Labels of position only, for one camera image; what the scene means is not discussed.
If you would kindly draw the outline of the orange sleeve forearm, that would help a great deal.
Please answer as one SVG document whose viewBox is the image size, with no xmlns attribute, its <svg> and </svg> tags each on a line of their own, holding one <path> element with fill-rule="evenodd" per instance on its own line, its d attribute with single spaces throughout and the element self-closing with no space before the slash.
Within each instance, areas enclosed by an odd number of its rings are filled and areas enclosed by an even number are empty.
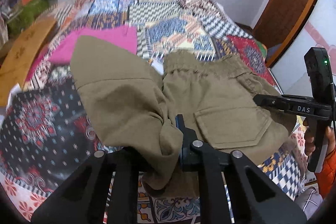
<svg viewBox="0 0 336 224">
<path fill-rule="evenodd" d="M 325 158 L 321 172 L 315 173 L 319 188 L 319 194 L 323 198 L 325 198 L 329 194 L 335 182 L 335 169 L 336 169 L 336 155 L 334 149 Z"/>
</svg>

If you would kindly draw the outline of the person's right hand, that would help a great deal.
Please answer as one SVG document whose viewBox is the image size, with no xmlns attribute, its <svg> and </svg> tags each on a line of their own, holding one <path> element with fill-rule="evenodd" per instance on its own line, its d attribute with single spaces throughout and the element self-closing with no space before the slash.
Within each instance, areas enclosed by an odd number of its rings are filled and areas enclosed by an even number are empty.
<svg viewBox="0 0 336 224">
<path fill-rule="evenodd" d="M 310 130 L 309 121 L 307 118 L 303 121 L 303 125 L 306 127 L 305 132 L 305 155 L 310 156 L 315 151 L 315 145 L 314 145 L 314 134 Z M 326 156 L 329 156 L 334 150 L 335 150 L 335 133 L 334 129 L 331 127 L 328 127 L 325 131 L 325 136 L 328 139 L 328 147 L 326 151 Z"/>
</svg>

